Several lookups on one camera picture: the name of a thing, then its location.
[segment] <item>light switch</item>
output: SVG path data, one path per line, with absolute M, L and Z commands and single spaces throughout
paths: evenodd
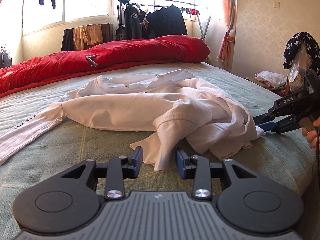
M 273 1 L 273 8 L 280 8 L 280 2 Z

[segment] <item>black fabric with white stars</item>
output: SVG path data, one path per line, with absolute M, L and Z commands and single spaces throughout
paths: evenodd
M 307 47 L 307 53 L 312 58 L 311 67 L 318 75 L 320 68 L 320 50 L 319 45 L 316 40 L 309 34 L 305 32 L 296 33 L 288 41 L 283 54 L 283 67 L 289 69 L 300 49 L 301 42 L 304 41 Z

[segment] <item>human hand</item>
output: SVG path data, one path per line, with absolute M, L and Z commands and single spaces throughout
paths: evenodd
M 313 122 L 314 127 L 320 126 L 320 117 Z M 316 131 L 308 131 L 307 128 L 302 129 L 302 135 L 306 137 L 308 143 L 310 144 L 310 148 L 314 151 L 316 150 L 316 144 L 317 144 L 317 132 Z

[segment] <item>clothes drying rack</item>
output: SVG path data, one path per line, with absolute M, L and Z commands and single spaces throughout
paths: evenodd
M 192 6 L 196 6 L 198 7 L 198 5 L 196 4 L 193 4 L 193 3 L 188 3 L 188 2 L 181 2 L 181 1 L 175 1 L 175 0 L 160 0 L 160 1 L 169 1 L 169 2 L 177 2 L 177 3 L 182 3 L 182 4 L 188 4 L 188 5 L 192 5 Z M 118 20 L 119 20 L 119 31 L 120 33 L 122 33 L 122 13 L 121 13 L 121 7 L 122 7 L 122 2 L 120 1 L 119 2 L 119 5 L 117 5 L 117 9 L 118 9 Z M 168 6 L 165 6 L 165 5 L 155 5 L 155 4 L 147 4 L 148 6 L 153 6 L 153 7 L 168 7 Z M 197 17 L 197 20 L 198 20 L 198 23 L 199 23 L 199 27 L 200 27 L 200 32 L 201 32 L 201 39 L 205 42 L 204 38 L 206 36 L 206 33 L 207 33 L 207 30 L 208 30 L 208 27 L 209 27 L 209 23 L 210 23 L 210 20 L 211 20 L 211 11 L 210 11 L 210 15 L 209 15 L 209 18 L 208 18 L 208 21 L 207 21 L 207 24 L 205 26 L 205 29 L 203 30 L 202 28 L 202 24 L 201 24 L 201 21 L 200 21 L 200 18 L 199 18 L 199 15 L 196 15 Z

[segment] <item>mattress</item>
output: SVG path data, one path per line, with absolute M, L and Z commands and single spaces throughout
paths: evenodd
M 225 90 L 252 116 L 265 113 L 278 99 L 276 94 L 225 70 L 206 63 L 199 64 L 155 64 L 101 73 L 102 76 L 123 77 L 140 73 L 162 74 L 177 69 L 186 69 L 194 76 L 215 84 Z M 99 74 L 73 78 L 43 87 L 18 92 L 0 99 L 0 134 L 22 122 L 39 110 L 57 101 L 65 93 L 79 88 L 95 79 Z M 0 239 L 7 240 L 20 231 L 12 216 L 12 202 L 22 190 L 63 171 L 86 159 L 107 162 L 110 157 L 130 155 L 130 143 L 149 136 L 147 132 L 102 131 L 84 127 L 72 120 L 66 120 L 34 142 L 23 148 L 0 166 Z M 314 153 L 308 147 L 300 130 L 277 135 L 267 132 L 253 147 L 240 150 L 233 159 L 258 171 L 269 178 L 286 185 L 302 195 L 310 185 L 316 169 Z M 204 156 L 217 162 L 210 152 Z M 165 171 L 153 171 L 153 166 L 143 165 L 135 180 L 126 180 L 129 190 L 187 190 L 191 191 L 193 180 L 178 178 L 174 159 Z M 102 193 L 104 180 L 99 180 L 97 192 Z M 221 187 L 218 179 L 212 180 L 213 192 Z

